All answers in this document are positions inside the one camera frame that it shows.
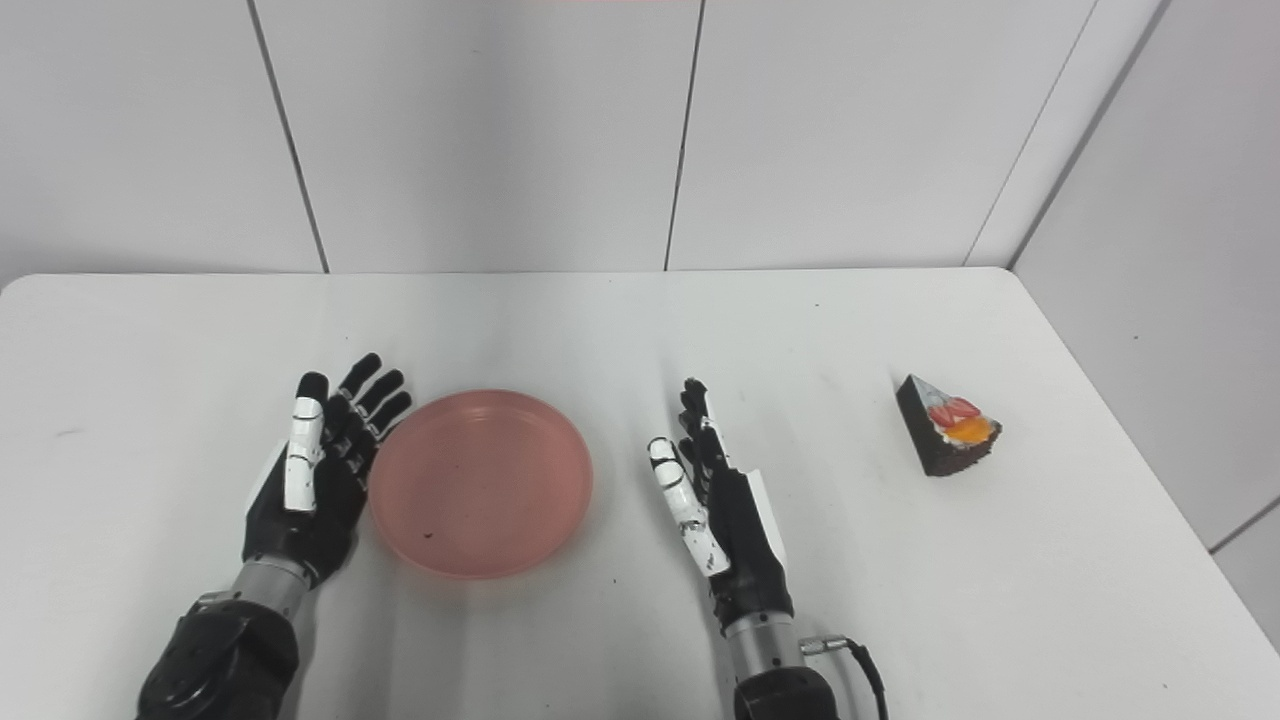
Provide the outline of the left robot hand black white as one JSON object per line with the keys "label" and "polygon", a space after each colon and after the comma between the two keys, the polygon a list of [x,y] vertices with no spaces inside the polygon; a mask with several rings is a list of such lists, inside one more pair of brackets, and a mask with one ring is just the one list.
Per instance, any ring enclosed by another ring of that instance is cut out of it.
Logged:
{"label": "left robot hand black white", "polygon": [[311,587],[340,569],[376,455],[411,405],[403,373],[379,354],[361,357],[335,387],[305,373],[288,436],[246,514],[241,557],[291,562]]}

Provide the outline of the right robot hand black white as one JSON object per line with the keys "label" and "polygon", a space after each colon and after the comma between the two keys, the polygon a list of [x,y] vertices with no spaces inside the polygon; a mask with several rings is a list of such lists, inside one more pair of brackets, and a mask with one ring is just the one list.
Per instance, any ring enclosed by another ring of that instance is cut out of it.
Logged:
{"label": "right robot hand black white", "polygon": [[684,437],[655,437],[646,452],[678,536],[709,585],[721,633],[742,620],[791,618],[785,552],[762,480],[733,465],[701,380],[687,378],[678,400]]}

